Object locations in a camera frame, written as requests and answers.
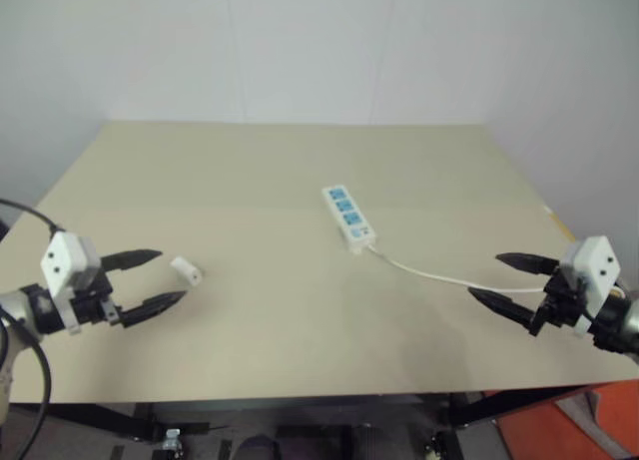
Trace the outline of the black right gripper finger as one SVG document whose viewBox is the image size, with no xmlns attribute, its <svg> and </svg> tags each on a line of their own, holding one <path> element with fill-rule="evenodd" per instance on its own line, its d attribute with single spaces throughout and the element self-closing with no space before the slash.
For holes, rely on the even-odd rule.
<svg viewBox="0 0 639 460">
<path fill-rule="evenodd" d="M 526 330 L 540 330 L 541 326 L 536 325 L 535 312 L 523 305 L 517 304 L 510 297 L 494 292 L 492 290 L 469 287 L 468 292 L 482 305 L 493 313 L 507 318 Z"/>
<path fill-rule="evenodd" d="M 524 252 L 504 252 L 495 258 L 514 269 L 535 275 L 551 276 L 559 266 L 557 259 Z"/>
</svg>

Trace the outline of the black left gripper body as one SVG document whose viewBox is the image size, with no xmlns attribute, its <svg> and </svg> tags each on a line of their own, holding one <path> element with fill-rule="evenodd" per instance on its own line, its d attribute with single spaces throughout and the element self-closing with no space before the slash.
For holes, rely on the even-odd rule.
<svg viewBox="0 0 639 460">
<path fill-rule="evenodd" d="M 80 324 L 107 322 L 121 323 L 120 307 L 112 299 L 113 286 L 107 274 L 99 270 L 85 288 L 75 288 L 71 306 Z"/>
</svg>

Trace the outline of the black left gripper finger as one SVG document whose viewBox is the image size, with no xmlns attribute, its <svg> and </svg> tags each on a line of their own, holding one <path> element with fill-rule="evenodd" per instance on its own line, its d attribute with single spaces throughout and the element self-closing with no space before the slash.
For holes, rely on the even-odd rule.
<svg viewBox="0 0 639 460">
<path fill-rule="evenodd" d="M 139 306 L 129 310 L 119 310 L 119 321 L 124 328 L 154 318 L 177 304 L 188 292 L 186 290 L 161 293 L 145 299 Z"/>
<path fill-rule="evenodd" d="M 134 249 L 105 255 L 101 258 L 103 271 L 127 270 L 143 265 L 163 253 L 154 249 Z"/>
</svg>

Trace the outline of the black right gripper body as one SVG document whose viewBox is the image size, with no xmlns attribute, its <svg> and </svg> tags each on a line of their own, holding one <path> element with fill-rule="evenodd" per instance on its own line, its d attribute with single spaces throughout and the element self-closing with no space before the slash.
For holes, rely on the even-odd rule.
<svg viewBox="0 0 639 460">
<path fill-rule="evenodd" d="M 529 333 L 537 336 L 546 323 L 574 327 L 586 308 L 585 290 L 582 278 L 570 279 L 557 268 L 543 288 L 545 296 L 529 323 Z"/>
</svg>

